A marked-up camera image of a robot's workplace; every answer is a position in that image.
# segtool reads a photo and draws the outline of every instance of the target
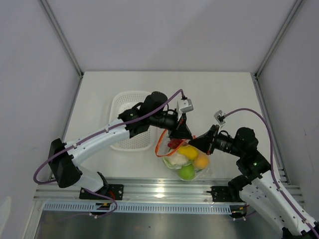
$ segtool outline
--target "white tabletop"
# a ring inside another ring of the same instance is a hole
[[[217,124],[218,110],[228,113],[237,108],[251,108],[261,113],[250,73],[224,72],[86,72],[68,126],[66,141],[86,135],[106,125],[115,95],[124,91],[160,91],[170,97],[178,89],[191,98],[194,110],[187,113],[187,125],[196,136]],[[170,103],[175,108],[176,100]],[[240,127],[255,131],[258,150],[269,160],[270,144],[262,121],[250,112],[238,112],[227,118],[224,130],[235,135]],[[157,130],[158,137],[162,132]],[[154,153],[155,145],[143,152],[120,152],[110,147],[83,163],[105,177],[171,178],[172,173]],[[218,150],[210,156],[207,173],[200,179],[231,179],[240,174],[238,158]]]

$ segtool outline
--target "green apple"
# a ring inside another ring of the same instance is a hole
[[[195,178],[195,168],[192,164],[183,166],[178,170],[178,175],[181,179],[190,181]]]

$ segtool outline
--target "yellow fruit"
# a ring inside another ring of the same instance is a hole
[[[194,160],[198,156],[198,151],[191,145],[182,146],[178,149],[178,152],[186,156],[189,160]]]
[[[209,164],[209,158],[206,154],[201,153],[197,159],[193,161],[193,165],[198,169],[204,169]]]

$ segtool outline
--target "bag of fruit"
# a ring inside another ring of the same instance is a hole
[[[162,158],[167,168],[184,181],[192,181],[208,171],[209,157],[205,153],[189,145],[188,140],[170,139],[166,132],[161,134],[155,154]]]

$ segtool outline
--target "white wall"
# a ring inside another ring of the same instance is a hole
[[[288,176],[300,184],[319,220],[319,1],[308,0],[260,83],[284,153]]]
[[[49,0],[84,71],[255,72],[294,0]]]
[[[0,204],[12,197],[1,239],[18,239],[79,79],[36,0],[0,1],[0,22]]]

